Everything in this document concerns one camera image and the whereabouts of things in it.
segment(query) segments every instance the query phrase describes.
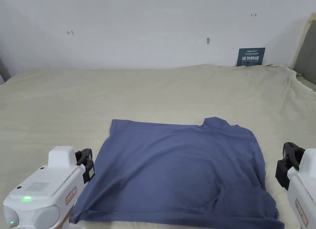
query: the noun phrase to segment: white wall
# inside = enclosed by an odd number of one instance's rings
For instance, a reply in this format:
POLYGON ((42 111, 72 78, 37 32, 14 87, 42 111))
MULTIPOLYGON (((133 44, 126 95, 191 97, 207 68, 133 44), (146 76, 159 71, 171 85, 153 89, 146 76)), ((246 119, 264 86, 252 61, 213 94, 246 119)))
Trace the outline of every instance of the white wall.
POLYGON ((264 64, 290 66, 315 1, 0 0, 0 58, 11 75, 235 66, 239 48, 266 47, 264 64))

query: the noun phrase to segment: green led light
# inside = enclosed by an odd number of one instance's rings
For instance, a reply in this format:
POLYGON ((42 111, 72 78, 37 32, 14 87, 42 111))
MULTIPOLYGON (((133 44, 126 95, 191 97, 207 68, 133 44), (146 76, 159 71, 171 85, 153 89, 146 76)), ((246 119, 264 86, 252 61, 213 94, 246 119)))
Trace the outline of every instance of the green led light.
POLYGON ((29 202, 29 201, 32 201, 32 197, 30 196, 24 196, 22 199, 22 202, 29 202))

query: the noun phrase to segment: headboard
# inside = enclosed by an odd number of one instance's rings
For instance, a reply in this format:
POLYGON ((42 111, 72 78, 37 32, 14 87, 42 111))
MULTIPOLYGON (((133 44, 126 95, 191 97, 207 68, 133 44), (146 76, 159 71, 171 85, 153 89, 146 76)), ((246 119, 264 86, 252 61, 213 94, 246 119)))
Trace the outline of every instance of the headboard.
POLYGON ((312 13, 304 28, 293 70, 316 84, 316 13, 312 13))

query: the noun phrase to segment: bed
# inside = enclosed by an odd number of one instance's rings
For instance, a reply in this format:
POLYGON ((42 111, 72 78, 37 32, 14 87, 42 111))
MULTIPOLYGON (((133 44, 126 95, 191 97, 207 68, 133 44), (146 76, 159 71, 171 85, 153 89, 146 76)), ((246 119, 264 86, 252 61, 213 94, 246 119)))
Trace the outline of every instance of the bed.
MULTIPOLYGON (((200 65, 171 70, 35 70, 0 86, 1 196, 45 164, 55 146, 96 157, 112 119, 200 125, 217 116, 250 129, 266 162, 266 187, 285 228, 299 228, 275 179, 284 142, 316 146, 316 93, 283 66, 200 65)), ((3 210, 0 212, 5 228, 3 210)), ((137 222, 89 228, 185 228, 137 222)))

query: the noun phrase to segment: blue sign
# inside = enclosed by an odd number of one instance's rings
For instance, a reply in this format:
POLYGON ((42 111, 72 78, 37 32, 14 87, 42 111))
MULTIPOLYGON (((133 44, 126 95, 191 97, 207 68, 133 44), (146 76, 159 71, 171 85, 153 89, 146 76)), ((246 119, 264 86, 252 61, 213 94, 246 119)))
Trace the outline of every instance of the blue sign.
POLYGON ((262 65, 265 48, 239 49, 238 66, 262 65))

